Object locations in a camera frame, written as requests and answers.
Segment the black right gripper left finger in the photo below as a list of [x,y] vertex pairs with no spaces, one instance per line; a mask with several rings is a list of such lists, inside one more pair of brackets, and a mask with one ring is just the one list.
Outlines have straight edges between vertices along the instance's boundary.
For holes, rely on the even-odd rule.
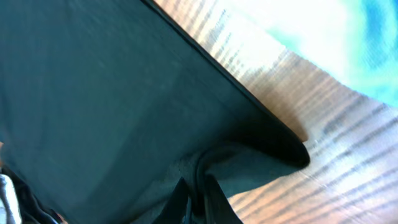
[[192,200],[188,185],[180,178],[175,186],[169,201],[162,209],[160,215],[153,224],[191,224],[192,223]]

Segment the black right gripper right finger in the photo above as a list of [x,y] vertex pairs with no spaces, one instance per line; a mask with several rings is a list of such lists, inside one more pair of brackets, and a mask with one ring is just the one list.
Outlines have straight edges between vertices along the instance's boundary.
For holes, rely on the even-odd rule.
[[203,196],[206,224],[243,224],[212,175],[205,177]]

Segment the black t-shirt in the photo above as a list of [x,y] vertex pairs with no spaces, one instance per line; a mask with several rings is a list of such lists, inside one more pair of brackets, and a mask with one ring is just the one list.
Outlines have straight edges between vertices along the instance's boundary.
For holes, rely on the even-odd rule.
[[153,223],[180,178],[206,223],[308,166],[301,140],[153,1],[1,2],[1,174],[22,223]]

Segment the folded grey shorts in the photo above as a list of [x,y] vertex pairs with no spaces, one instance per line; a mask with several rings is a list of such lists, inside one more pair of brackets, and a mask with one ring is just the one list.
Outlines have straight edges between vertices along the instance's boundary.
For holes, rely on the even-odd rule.
[[22,224],[14,184],[4,174],[1,174],[1,224]]

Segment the light blue printed t-shirt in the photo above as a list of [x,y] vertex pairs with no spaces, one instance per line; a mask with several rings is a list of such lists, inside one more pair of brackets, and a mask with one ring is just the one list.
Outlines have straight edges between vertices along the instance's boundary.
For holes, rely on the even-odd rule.
[[243,0],[236,6],[348,88],[397,106],[397,0]]

